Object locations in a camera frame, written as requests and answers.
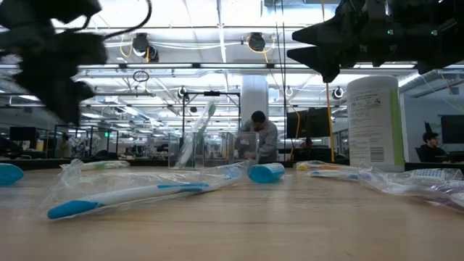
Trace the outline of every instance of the computer monitor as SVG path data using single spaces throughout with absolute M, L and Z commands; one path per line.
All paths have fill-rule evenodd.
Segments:
M 464 144 L 464 116 L 442 116 L 442 142 L 444 144 Z
M 309 109 L 298 112 L 299 130 L 297 135 L 298 115 L 287 113 L 287 138 L 318 138 L 331 135 L 327 109 Z

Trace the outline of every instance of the yellow cable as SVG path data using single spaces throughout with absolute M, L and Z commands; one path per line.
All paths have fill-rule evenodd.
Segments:
M 328 98 L 328 83 L 326 83 L 326 96 L 327 96 L 327 117 L 328 117 L 328 129 L 330 131 L 331 138 L 331 156 L 332 162 L 335 162 L 334 155 L 334 134 L 332 133 L 332 112 L 331 112 L 331 101 Z
M 266 63 L 269 63 L 268 61 L 268 55 L 266 53 L 263 53 L 264 54 L 264 59 L 266 60 Z
M 248 46 L 248 49 L 250 49 L 250 51 L 252 51 L 254 53 L 257 53 L 257 54 L 264 54 L 264 59 L 266 60 L 266 63 L 269 63 L 268 55 L 266 53 L 274 48 L 274 44 L 276 44 L 276 39 L 275 38 L 273 38 L 273 45 L 271 47 L 269 47 L 269 49 L 262 50 L 262 51 L 255 51 L 255 50 L 252 49 L 252 47 L 249 46 L 249 36 L 246 38 L 246 45 Z
M 282 92 L 282 90 L 279 88 L 279 91 L 281 92 L 282 95 L 285 95 L 285 92 Z M 300 124 L 300 117 L 299 117 L 299 113 L 298 111 L 295 110 L 295 108 L 293 108 L 293 106 L 291 105 L 291 109 L 297 114 L 297 119 L 298 119 L 298 123 L 297 123 L 297 134 L 295 135 L 295 141 L 298 139 L 298 133 L 299 133 L 299 124 Z M 291 152 L 290 152 L 290 160 L 293 159 L 293 153 L 294 153 L 294 150 L 295 150 L 295 145 L 292 144 L 291 146 Z
M 133 47 L 132 47 L 132 43 L 133 43 L 133 38 L 130 39 L 130 51 L 129 51 L 129 54 L 125 54 L 124 51 L 123 51 L 123 45 L 121 44 L 121 46 L 119 47 L 119 50 L 121 52 L 121 54 L 126 57 L 126 58 L 129 58 L 131 57 L 132 55 L 132 50 L 133 50 Z
M 150 48 L 146 48 L 146 63 L 150 62 Z
M 451 87 L 450 87 L 450 85 L 449 85 L 449 83 L 448 83 L 448 80 L 447 80 L 442 74 L 440 74 L 440 76 L 442 77 L 442 79 L 444 80 L 444 82 L 447 84 L 448 90 L 449 90 L 449 92 L 451 93 Z M 461 110 L 461 113 L 464 113 L 464 109 L 458 104 L 457 99 L 456 99 L 455 97 L 453 97 L 453 99 L 454 99 L 455 102 L 456 102 L 455 105 L 456 105 L 457 107 L 459 107 L 459 109 Z

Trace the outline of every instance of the toothbrush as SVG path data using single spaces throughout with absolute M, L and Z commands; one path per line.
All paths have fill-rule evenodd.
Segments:
M 237 182 L 238 178 L 229 178 L 223 182 L 210 185 L 207 183 L 186 183 L 186 184 L 160 184 L 153 186 L 143 186 L 140 188 L 129 188 L 120 191 L 112 191 L 93 196 L 85 196 L 70 202 L 61 204 L 50 209 L 47 213 L 49 219 L 65 218 L 100 207 L 106 207 L 114 204 L 132 202 L 140 199 L 148 199 L 155 196 L 165 196 L 183 192 L 205 193 L 218 190 L 224 186 Z
M 200 116 L 200 118 L 195 123 L 194 127 L 192 128 L 192 130 L 194 130 L 194 131 L 198 130 L 197 134 L 196 134 L 195 141 L 191 141 L 191 142 L 186 141 L 185 144 L 182 146 L 181 156 L 179 157 L 179 160 L 176 162 L 175 168 L 184 168 L 186 166 L 186 163 L 190 159 L 190 157 L 192 155 L 192 152 L 194 150 L 194 144 L 197 145 L 202 140 L 204 132 L 206 131 L 206 127 L 208 125 L 208 122 L 210 121 L 211 117 L 214 115 L 214 113 L 216 111 L 216 105 L 214 104 L 214 102 L 211 101 L 208 104 L 208 106 L 209 106 L 209 108 L 207 110 L 208 117 L 207 117 L 206 121 L 203 123 L 203 126 L 198 130 L 199 124 L 201 123 L 201 119 L 203 118 L 203 116 L 204 116 L 204 114 L 206 112 L 206 111 L 204 111 L 202 113 L 202 115 Z

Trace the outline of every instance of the office chair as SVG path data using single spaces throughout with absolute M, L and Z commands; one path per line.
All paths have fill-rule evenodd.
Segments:
M 426 162 L 426 156 L 422 153 L 421 148 L 415 148 L 415 152 L 418 154 L 420 162 Z

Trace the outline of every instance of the desk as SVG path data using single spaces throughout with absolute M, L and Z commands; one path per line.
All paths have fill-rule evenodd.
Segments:
M 132 167 L 112 172 L 163 171 Z M 47 222 L 33 216 L 57 170 L 0 188 L 5 261 L 462 260 L 464 214 L 287 170 L 208 194 Z

